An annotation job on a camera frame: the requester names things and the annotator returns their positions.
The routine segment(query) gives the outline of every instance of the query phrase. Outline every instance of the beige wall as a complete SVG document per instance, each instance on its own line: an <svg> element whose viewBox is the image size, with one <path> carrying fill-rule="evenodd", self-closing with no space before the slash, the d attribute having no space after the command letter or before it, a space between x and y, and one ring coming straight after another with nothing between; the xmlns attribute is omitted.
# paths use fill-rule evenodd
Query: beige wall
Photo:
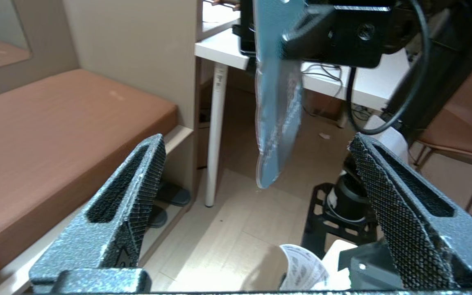
<svg viewBox="0 0 472 295"><path fill-rule="evenodd" d="M195 129L197 1L64 0L81 68L178 105ZM195 133L167 159L165 177L194 192Z"/></svg>
<svg viewBox="0 0 472 295"><path fill-rule="evenodd" d="M15 0L32 56L0 67L0 93L78 68L62 0Z"/></svg>

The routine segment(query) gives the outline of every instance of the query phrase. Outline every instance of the desk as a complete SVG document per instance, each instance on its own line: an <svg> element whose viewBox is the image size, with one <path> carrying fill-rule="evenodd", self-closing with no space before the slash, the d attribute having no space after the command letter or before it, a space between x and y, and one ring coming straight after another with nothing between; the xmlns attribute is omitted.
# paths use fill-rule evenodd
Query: desk
<svg viewBox="0 0 472 295"><path fill-rule="evenodd" d="M207 156L207 184L205 205L211 207L216 195L218 178L218 162L223 123L223 106L225 104L225 88L227 86L228 67L246 69L249 58L240 54L238 36L231 30L225 30L195 44L195 55L215 62L214 81L212 86L211 122L209 132L209 149ZM302 69L307 69L312 63L304 62ZM399 82L409 69L405 49L383 55L380 65L375 69L358 69L352 91L353 102L371 109L380 110L387 104ZM349 67L342 67L343 90L337 98L345 99L345 88L349 77ZM319 67L313 67L311 72L322 73ZM340 84L335 80L320 75L304 75L305 89L333 96Z"/></svg>

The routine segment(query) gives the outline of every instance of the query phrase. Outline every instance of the screw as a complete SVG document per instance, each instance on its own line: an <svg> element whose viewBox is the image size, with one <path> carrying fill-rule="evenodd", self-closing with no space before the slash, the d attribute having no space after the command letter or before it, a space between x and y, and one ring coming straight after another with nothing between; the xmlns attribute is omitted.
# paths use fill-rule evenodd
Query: screw
<svg viewBox="0 0 472 295"><path fill-rule="evenodd" d="M369 41L374 36L374 26L372 24L361 24L358 27L358 37L363 41Z"/></svg>

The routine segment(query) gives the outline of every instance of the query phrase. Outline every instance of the white paper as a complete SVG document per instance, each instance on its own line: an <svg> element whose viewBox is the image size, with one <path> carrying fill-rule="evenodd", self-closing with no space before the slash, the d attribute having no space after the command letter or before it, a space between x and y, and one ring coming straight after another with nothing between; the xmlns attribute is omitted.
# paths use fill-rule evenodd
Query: white paper
<svg viewBox="0 0 472 295"><path fill-rule="evenodd" d="M281 245L280 248L288 261L287 274L279 286L280 291L310 290L317 283L327 284L329 273L318 256L296 245Z"/></svg>

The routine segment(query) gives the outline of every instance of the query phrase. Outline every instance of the wooden floor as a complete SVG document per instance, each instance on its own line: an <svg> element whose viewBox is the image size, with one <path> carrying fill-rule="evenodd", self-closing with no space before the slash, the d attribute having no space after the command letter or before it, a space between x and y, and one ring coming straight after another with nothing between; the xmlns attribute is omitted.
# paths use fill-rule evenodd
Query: wooden floor
<svg viewBox="0 0 472 295"><path fill-rule="evenodd" d="M277 289L286 270L277 246L300 243L312 187L336 180L354 133L306 116L285 171L260 190L254 105L253 95L228 91L215 206L204 206L203 177L197 202L145 265L152 292ZM430 161L424 175L463 205L472 191L472 166L441 155ZM450 176L459 179L458 189L448 187Z"/></svg>

